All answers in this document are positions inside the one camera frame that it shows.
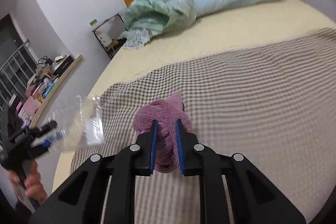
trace metal bolt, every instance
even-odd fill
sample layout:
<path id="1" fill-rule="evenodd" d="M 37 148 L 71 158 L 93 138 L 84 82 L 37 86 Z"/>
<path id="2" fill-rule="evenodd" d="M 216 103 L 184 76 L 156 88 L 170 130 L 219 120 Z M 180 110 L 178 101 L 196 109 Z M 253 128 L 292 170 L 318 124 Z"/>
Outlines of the metal bolt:
<path id="1" fill-rule="evenodd" d="M 234 154 L 233 158 L 236 161 L 242 161 L 244 159 L 244 156 L 242 154 Z"/>
<path id="2" fill-rule="evenodd" d="M 196 151 L 202 151 L 204 149 L 204 146 L 202 144 L 195 144 L 194 149 Z"/>
<path id="3" fill-rule="evenodd" d="M 93 162 L 96 162 L 96 161 L 99 161 L 100 158 L 101 158 L 100 155 L 98 155 L 98 154 L 94 154 L 94 155 L 92 155 L 92 156 L 90 157 L 90 160 L 93 161 Z"/>
<path id="4" fill-rule="evenodd" d="M 132 144 L 129 148 L 131 151 L 138 151 L 140 149 L 140 145 Z"/>

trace crumpled cloth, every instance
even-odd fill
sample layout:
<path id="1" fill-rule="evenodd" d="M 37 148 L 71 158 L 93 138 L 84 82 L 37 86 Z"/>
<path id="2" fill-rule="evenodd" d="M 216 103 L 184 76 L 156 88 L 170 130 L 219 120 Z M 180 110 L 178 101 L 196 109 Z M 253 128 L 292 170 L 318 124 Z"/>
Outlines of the crumpled cloth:
<path id="1" fill-rule="evenodd" d="M 137 48 L 164 32 L 188 28 L 196 19 L 194 0 L 133 0 L 122 16 L 124 48 Z"/>
<path id="2" fill-rule="evenodd" d="M 174 92 L 167 99 L 155 100 L 140 108 L 133 123 L 137 135 L 149 132 L 154 119 L 159 124 L 155 170 L 170 173 L 179 165 L 176 120 L 181 119 L 184 129 L 191 132 L 191 120 L 184 112 L 181 94 Z"/>

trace purple object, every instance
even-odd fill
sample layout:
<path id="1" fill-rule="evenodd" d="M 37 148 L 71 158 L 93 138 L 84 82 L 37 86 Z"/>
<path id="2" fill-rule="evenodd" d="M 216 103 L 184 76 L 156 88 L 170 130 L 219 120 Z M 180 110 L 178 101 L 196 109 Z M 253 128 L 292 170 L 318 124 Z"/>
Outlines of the purple object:
<path id="1" fill-rule="evenodd" d="M 137 135 L 149 132 L 152 121 L 158 121 L 155 170 L 161 173 L 170 173 L 179 165 L 175 129 L 177 119 L 181 119 L 184 129 L 191 132 L 191 121 L 184 112 L 178 92 L 167 99 L 155 100 L 143 106 L 134 118 L 133 128 Z"/>

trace human hand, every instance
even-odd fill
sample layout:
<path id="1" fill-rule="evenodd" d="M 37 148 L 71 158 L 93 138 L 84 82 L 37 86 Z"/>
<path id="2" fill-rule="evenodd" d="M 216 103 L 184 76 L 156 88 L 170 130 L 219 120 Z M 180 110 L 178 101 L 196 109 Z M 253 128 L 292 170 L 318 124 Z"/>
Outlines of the human hand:
<path id="1" fill-rule="evenodd" d="M 37 171 L 37 163 L 36 161 L 33 161 L 30 166 L 30 174 L 29 176 L 25 179 L 24 183 L 26 186 L 25 193 L 29 198 L 33 198 L 37 201 L 45 201 L 47 198 L 47 193 L 44 190 L 44 187 L 41 183 L 41 175 Z M 19 186 L 21 185 L 20 183 L 20 178 L 18 175 L 14 172 L 9 170 L 8 172 L 8 177 L 9 181 L 12 185 L 12 188 L 17 196 L 17 198 L 23 202 L 23 196 L 19 190 Z"/>

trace striped fabric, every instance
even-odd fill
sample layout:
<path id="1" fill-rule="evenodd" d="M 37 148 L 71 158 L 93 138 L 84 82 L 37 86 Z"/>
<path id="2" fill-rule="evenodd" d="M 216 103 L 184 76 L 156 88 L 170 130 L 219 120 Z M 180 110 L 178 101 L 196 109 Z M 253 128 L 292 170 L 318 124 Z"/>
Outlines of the striped fabric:
<path id="1" fill-rule="evenodd" d="M 101 97 L 106 143 L 77 151 L 72 171 L 93 153 L 113 155 L 133 143 L 137 110 L 174 91 L 200 143 L 244 154 L 312 220 L 336 183 L 335 30 L 170 64 L 112 85 Z M 198 178 L 179 170 L 138 177 L 135 223 L 199 223 Z"/>

